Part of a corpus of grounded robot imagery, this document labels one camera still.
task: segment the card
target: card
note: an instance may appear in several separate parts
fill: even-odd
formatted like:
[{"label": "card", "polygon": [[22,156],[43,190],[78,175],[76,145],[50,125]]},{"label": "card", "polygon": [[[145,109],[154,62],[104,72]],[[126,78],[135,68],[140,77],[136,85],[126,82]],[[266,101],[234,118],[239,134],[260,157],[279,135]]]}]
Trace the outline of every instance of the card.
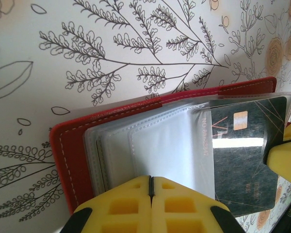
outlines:
[{"label": "card", "polygon": [[283,141],[287,99],[211,110],[215,198],[235,216],[273,208],[278,175],[264,163]]}]

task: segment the floral wallpaper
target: floral wallpaper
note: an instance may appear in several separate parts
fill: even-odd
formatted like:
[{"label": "floral wallpaper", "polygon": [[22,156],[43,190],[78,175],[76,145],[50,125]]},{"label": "floral wallpaper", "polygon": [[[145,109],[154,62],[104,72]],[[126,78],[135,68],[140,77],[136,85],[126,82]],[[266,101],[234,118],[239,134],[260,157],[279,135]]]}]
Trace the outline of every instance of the floral wallpaper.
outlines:
[{"label": "floral wallpaper", "polygon": [[[267,76],[291,91],[291,0],[0,0],[0,232],[69,218],[55,124]],[[274,209],[237,220],[267,233],[290,202],[279,178]]]}]

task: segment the red card holder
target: red card holder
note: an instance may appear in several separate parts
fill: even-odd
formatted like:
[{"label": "red card holder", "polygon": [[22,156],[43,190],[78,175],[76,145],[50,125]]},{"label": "red card holder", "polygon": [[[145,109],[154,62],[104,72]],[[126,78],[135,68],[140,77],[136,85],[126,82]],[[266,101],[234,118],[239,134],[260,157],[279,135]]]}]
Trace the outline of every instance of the red card holder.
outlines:
[{"label": "red card holder", "polygon": [[94,113],[56,125],[50,132],[55,163],[72,213],[80,204],[95,196],[87,166],[83,135],[88,128],[128,117],[163,104],[207,95],[253,95],[275,92],[276,78],[269,77],[207,89],[174,93],[118,108]]}]

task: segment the yellow clamp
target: yellow clamp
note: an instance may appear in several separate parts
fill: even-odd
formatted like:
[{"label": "yellow clamp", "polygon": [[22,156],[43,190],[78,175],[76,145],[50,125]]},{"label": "yellow clamp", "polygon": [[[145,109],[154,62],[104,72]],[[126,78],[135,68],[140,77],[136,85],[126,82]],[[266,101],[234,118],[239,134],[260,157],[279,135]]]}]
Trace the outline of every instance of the yellow clamp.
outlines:
[{"label": "yellow clamp", "polygon": [[141,176],[83,204],[61,233],[243,233],[228,208],[163,177]]},{"label": "yellow clamp", "polygon": [[[284,132],[284,141],[288,140],[291,140],[291,124]],[[291,142],[273,147],[267,157],[267,166],[291,183]]]}]

